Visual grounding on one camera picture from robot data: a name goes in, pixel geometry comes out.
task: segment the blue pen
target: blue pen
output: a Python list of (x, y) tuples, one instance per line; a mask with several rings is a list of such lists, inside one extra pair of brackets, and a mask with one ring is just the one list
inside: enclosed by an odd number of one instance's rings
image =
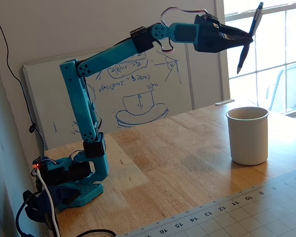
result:
[[(263, 15), (262, 8), (263, 8), (263, 2), (260, 2), (258, 8), (256, 9), (256, 12), (253, 17), (252, 24), (251, 24), (251, 28), (249, 31), (249, 35), (252, 37), (256, 34), (257, 28), (260, 24), (260, 21), (261, 21), (262, 15)], [(237, 74), (242, 69), (243, 63), (248, 55), (248, 52), (249, 52), (249, 45), (247, 44), (247, 45), (243, 46), (243, 49), (241, 51), (240, 60), (239, 60), (238, 68), (237, 68)]]

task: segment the black cable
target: black cable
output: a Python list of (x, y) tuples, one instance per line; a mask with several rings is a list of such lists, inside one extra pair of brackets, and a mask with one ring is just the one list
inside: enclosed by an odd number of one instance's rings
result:
[(112, 236), (117, 236), (114, 231), (110, 231), (110, 230), (106, 230), (106, 229), (98, 229), (98, 230), (89, 230), (89, 231), (83, 232), (76, 237), (82, 237), (82, 236), (85, 236), (85, 235), (91, 234), (91, 233), (108, 233), (108, 234), (111, 234)]
[(127, 41), (127, 40), (129, 40), (129, 39), (131, 39), (131, 37), (128, 37), (128, 38), (126, 38), (126, 39), (123, 39), (122, 41), (120, 41), (120, 42), (114, 44), (114, 46), (115, 46), (115, 45), (118, 45), (118, 44), (120, 44), (120, 43), (123, 43), (123, 42), (125, 42), (125, 41)]
[(36, 193), (32, 193), (21, 205), (20, 209), (18, 210), (18, 213), (16, 214), (16, 217), (15, 217), (15, 225), (16, 225), (16, 229), (17, 231), (19, 232), (19, 234), (22, 236), (22, 237), (28, 237), (29, 235), (27, 235), (26, 233), (24, 233), (21, 228), (20, 228), (20, 224), (19, 224), (19, 218), (20, 218), (20, 214), (23, 210), (23, 208), (25, 207), (26, 203), (33, 197), (35, 196), (36, 194), (39, 194), (39, 192), (36, 192)]
[(8, 42), (6, 41), (5, 34), (4, 34), (4, 32), (3, 32), (3, 29), (2, 29), (2, 27), (1, 27), (1, 24), (0, 24), (0, 30), (1, 30), (2, 36), (3, 36), (3, 38), (4, 38), (5, 46), (6, 46), (6, 60), (5, 60), (6, 65), (7, 65), (7, 67), (9, 68), (9, 71), (10, 71), (10, 73), (12, 74), (12, 76), (13, 76), (13, 77), (14, 77), (14, 78), (20, 83), (20, 86), (21, 86), (21, 88), (22, 88), (22, 92), (23, 92), (23, 96), (24, 96), (24, 99), (25, 99), (25, 103), (26, 103), (26, 108), (27, 108), (27, 110), (28, 110), (28, 113), (29, 113), (29, 116), (30, 116), (30, 119), (31, 119), (31, 123), (32, 123), (32, 125), (30, 126), (29, 132), (30, 132), (30, 133), (33, 133), (34, 130), (36, 130), (36, 131), (38, 132), (38, 134), (39, 134), (39, 136), (40, 136), (40, 138), (41, 138), (41, 140), (42, 140), (42, 143), (43, 143), (43, 157), (44, 157), (44, 154), (45, 154), (45, 142), (44, 142), (43, 136), (42, 136), (41, 133), (37, 130), (37, 128), (36, 128), (36, 124), (35, 124), (34, 121), (33, 121), (33, 118), (32, 118), (32, 115), (31, 115), (31, 113), (30, 113), (30, 109), (29, 109), (29, 103), (28, 103), (28, 100), (26, 99), (26, 96), (25, 96), (25, 91), (24, 91), (23, 84), (21, 83), (20, 79), (18, 79), (18, 78), (16, 77), (16, 75), (13, 73), (13, 71), (12, 71), (11, 68), (10, 68), (10, 65), (9, 65), (9, 46), (8, 46)]

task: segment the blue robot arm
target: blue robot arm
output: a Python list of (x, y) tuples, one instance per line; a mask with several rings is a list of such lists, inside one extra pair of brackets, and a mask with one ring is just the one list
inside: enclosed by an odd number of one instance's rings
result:
[[(164, 49), (160, 42), (164, 38), (169, 39), (170, 49)], [(86, 205), (103, 192), (102, 185), (93, 183), (103, 181), (109, 172), (106, 143), (103, 133), (99, 132), (95, 105), (88, 94), (86, 77), (153, 48), (154, 42), (164, 52), (171, 51), (171, 41), (192, 43), (199, 52), (220, 52), (227, 48), (249, 45), (253, 39), (249, 33), (220, 24), (217, 17), (206, 13), (197, 15), (194, 24), (174, 23), (168, 27), (156, 23), (148, 28), (140, 27), (130, 33), (130, 38), (106, 51), (83, 61), (71, 60), (61, 64), (60, 69), (83, 139), (84, 151), (79, 152), (74, 159), (57, 160), (57, 164), (44, 159), (40, 161), (43, 164), (41, 174), (47, 185), (80, 191), (80, 195), (71, 204), (61, 205), (59, 209)], [(94, 163), (94, 172), (90, 169), (89, 161)]]

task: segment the ceramic cup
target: ceramic cup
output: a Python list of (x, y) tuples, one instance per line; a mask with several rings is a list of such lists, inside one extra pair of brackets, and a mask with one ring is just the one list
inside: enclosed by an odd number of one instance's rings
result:
[(268, 157), (268, 110), (243, 107), (227, 112), (231, 158), (244, 165), (261, 164)]

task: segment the wooden tabletop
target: wooden tabletop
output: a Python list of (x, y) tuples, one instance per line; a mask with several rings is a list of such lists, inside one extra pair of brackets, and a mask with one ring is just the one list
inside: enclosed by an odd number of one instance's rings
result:
[[(105, 192), (58, 214), (61, 236), (89, 229), (124, 234), (296, 169), (296, 119), (275, 114), (268, 119), (268, 160), (257, 166), (231, 161), (225, 114), (241, 106), (208, 106), (106, 135)], [(79, 149), (82, 142), (46, 155), (58, 159)]]

